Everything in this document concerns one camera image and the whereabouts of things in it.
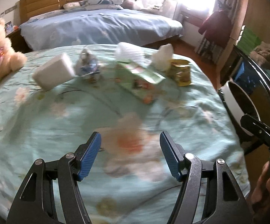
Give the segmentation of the person's right hand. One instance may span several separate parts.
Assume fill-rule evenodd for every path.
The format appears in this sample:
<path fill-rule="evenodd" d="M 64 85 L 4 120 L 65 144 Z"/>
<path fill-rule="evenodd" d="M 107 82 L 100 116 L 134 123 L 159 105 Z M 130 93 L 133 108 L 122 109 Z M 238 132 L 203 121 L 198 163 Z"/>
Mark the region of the person's right hand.
<path fill-rule="evenodd" d="M 257 185 L 251 196 L 252 205 L 259 204 L 260 208 L 270 206 L 270 161 L 263 166 L 263 171 L 257 180 Z"/>

